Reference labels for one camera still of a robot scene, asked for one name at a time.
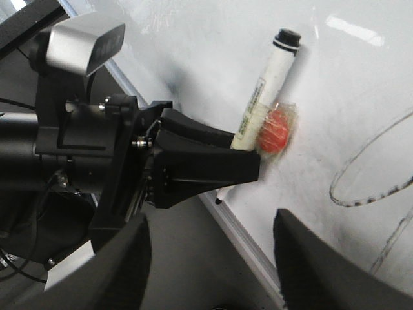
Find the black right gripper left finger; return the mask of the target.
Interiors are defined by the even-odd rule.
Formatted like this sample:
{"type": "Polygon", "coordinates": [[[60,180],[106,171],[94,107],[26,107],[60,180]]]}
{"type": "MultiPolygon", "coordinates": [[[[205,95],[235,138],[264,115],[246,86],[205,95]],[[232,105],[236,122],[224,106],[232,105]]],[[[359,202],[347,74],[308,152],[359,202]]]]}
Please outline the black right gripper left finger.
{"type": "Polygon", "coordinates": [[[140,309],[151,261],[148,219],[138,214],[72,274],[43,293],[1,309],[140,309]]]}

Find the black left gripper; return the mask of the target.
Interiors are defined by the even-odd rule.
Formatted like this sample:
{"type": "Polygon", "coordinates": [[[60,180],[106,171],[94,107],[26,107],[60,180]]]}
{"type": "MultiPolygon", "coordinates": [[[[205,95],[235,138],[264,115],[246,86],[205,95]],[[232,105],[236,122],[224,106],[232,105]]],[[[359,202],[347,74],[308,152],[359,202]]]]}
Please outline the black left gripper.
{"type": "Polygon", "coordinates": [[[146,163],[159,119],[165,130],[205,145],[229,149],[234,138],[172,107],[170,101],[155,101],[141,110],[136,97],[124,94],[101,106],[58,96],[36,104],[35,154],[43,174],[55,179],[53,189],[100,195],[87,222],[95,252],[135,216],[150,192],[155,207],[168,209],[204,192],[258,180],[260,156],[237,150],[163,151],[154,155],[150,174],[146,163]]]}

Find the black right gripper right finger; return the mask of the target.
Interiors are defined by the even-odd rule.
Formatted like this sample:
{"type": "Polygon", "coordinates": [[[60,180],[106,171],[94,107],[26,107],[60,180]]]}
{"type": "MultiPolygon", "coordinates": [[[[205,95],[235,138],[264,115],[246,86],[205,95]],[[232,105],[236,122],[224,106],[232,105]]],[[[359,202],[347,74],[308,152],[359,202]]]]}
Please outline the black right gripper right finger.
{"type": "Polygon", "coordinates": [[[288,209],[274,219],[274,257],[287,309],[412,309],[412,297],[360,269],[288,209]]]}

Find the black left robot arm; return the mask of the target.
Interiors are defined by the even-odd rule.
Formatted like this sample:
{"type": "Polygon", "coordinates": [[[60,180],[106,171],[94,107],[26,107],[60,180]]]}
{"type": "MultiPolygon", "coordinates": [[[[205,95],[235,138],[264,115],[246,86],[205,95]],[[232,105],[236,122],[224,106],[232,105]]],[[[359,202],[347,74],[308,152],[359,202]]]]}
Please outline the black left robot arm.
{"type": "Polygon", "coordinates": [[[1,116],[1,245],[43,262],[90,240],[104,247],[147,202],[167,209],[221,187],[256,181],[260,157],[233,135],[169,101],[132,96],[76,103],[56,123],[46,108],[1,116]]]}

